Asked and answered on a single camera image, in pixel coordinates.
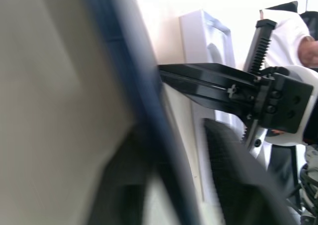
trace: beige panel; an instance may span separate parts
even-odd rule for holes
[[[154,177],[146,193],[144,225],[181,225],[162,181]]]
[[[173,89],[172,87],[165,85],[164,91],[169,100],[171,110],[173,113],[173,119],[176,122],[179,134],[181,136],[181,143],[185,147],[185,152],[188,157],[188,161],[191,168],[192,179],[196,189],[197,198],[199,201],[203,199],[201,189],[201,179],[199,172],[199,162],[197,155],[197,146],[194,134],[194,125],[191,112],[191,101]]]
[[[0,19],[0,224],[83,224],[132,117],[80,0],[0,0]]]

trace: person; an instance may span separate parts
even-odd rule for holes
[[[265,68],[288,65],[318,67],[318,41],[310,35],[307,25],[296,12],[264,9],[260,11],[260,19],[270,19],[277,23],[265,56]],[[272,148],[268,143],[264,143],[263,146],[264,150]],[[309,168],[308,176],[317,181],[318,146],[306,146],[305,159]],[[314,216],[308,210],[302,213],[302,224],[312,224],[314,220]]]
[[[295,12],[263,9],[261,19],[277,23],[265,57],[265,67],[300,65],[318,67],[318,42]]]

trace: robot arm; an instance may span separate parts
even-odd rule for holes
[[[245,72],[213,63],[159,67],[163,82],[191,100],[237,115],[246,126],[243,143],[255,155],[264,140],[281,146],[318,141],[318,73],[302,66],[261,70],[274,28],[273,21],[258,21]]]

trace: white shirt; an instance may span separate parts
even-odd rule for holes
[[[271,35],[270,45],[265,57],[265,67],[302,65],[298,58],[298,47],[305,37],[310,36],[309,30],[294,12],[282,10],[263,10],[263,18],[277,23]],[[264,142],[258,159],[264,161],[268,168],[272,145]]]

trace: bolt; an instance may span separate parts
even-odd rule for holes
[[[288,112],[287,117],[289,119],[293,118],[296,115],[295,111],[291,110],[290,112]]]
[[[260,82],[261,79],[262,79],[262,77],[256,76],[256,77],[254,78],[254,82]]]
[[[272,106],[272,105],[269,105],[267,106],[266,108],[266,112],[270,113],[270,114],[274,114],[276,112],[276,107],[275,106]]]
[[[232,87],[228,89],[229,98],[232,98],[233,94],[237,92],[238,92],[238,88],[236,87],[235,84],[233,84]]]
[[[295,96],[294,98],[293,98],[293,103],[294,104],[298,104],[298,103],[300,103],[300,101],[301,101],[301,99],[300,99],[300,97],[299,96]]]
[[[272,91],[272,93],[271,93],[271,97],[272,97],[272,98],[278,99],[278,98],[280,98],[281,96],[282,96],[282,94],[281,94],[279,91]]]
[[[249,95],[249,96],[247,96],[247,100],[249,101],[249,102],[252,102],[252,101],[254,101],[254,96],[252,96],[252,95]]]
[[[254,146],[257,148],[257,147],[260,147],[260,145],[262,144],[262,141],[260,139],[257,139],[255,142],[254,142]]]

